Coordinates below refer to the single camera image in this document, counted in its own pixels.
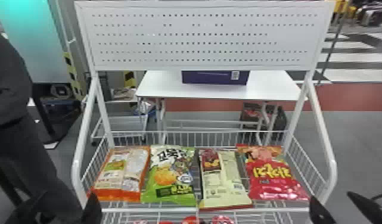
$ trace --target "yellow and black hazard tape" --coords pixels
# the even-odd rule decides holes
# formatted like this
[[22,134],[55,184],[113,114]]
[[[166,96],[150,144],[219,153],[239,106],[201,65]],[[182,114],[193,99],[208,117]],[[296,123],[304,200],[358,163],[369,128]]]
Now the yellow and black hazard tape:
[[85,93],[82,90],[80,83],[78,82],[77,70],[75,69],[75,66],[72,63],[72,56],[69,52],[64,53],[64,60],[67,64],[67,69],[70,75],[70,83],[71,87],[73,88],[74,96],[76,99],[82,100],[85,96]]

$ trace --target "perforated metal sign board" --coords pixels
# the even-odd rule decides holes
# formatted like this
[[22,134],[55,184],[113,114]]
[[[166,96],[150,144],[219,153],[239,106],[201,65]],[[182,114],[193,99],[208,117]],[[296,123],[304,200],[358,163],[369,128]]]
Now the perforated metal sign board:
[[96,70],[309,70],[333,8],[332,1],[76,2]]

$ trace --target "snack bag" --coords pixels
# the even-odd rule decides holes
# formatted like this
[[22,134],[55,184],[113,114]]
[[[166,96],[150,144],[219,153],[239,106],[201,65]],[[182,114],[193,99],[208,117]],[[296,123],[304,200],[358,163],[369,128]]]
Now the snack bag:
[[206,224],[203,219],[196,216],[188,216],[183,219],[181,224]]
[[200,149],[199,159],[203,189],[201,210],[252,207],[240,178],[235,152]]
[[250,178],[249,197],[254,200],[302,200],[309,196],[291,174],[281,147],[238,146]]
[[146,221],[146,220],[136,220],[136,221],[133,221],[132,224],[148,224],[148,221]]
[[190,172],[194,153],[195,148],[191,147],[152,145],[149,179],[141,201],[171,201],[183,206],[196,205]]
[[92,189],[99,200],[139,202],[149,152],[141,146],[111,150]]
[[228,216],[214,216],[211,224],[235,224]]

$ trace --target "barcode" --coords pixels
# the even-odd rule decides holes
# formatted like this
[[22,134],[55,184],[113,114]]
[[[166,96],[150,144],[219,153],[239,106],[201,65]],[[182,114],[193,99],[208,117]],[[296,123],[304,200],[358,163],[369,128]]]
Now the barcode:
[[240,71],[232,71],[231,80],[238,80],[238,79],[240,79]]
[[235,189],[240,189],[240,190],[242,190],[242,185],[234,184],[234,188],[235,188]]

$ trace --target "person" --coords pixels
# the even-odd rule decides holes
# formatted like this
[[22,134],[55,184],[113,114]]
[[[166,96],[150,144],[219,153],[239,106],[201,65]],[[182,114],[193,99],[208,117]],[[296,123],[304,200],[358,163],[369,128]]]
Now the person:
[[0,34],[0,167],[13,185],[30,197],[47,192],[42,214],[55,216],[62,223],[81,223],[80,203],[57,177],[28,113],[31,91],[24,60]]

